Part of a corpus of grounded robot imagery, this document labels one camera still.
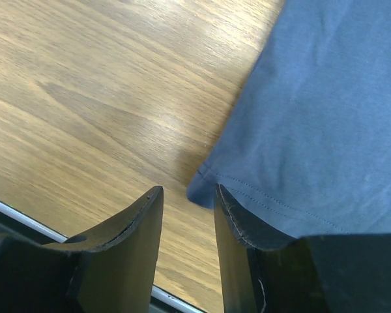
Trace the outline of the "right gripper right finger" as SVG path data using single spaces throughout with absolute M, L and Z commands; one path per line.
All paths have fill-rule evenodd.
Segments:
M 294 239 L 216 187 L 226 312 L 391 312 L 391 234 Z

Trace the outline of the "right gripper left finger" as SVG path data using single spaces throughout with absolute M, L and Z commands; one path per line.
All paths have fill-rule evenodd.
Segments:
M 0 312 L 148 312 L 164 191 L 71 238 L 0 202 Z

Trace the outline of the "blue tank top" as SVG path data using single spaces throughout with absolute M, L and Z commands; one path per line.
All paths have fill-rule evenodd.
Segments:
M 186 195 L 291 237 L 391 233 L 391 1 L 286 1 Z

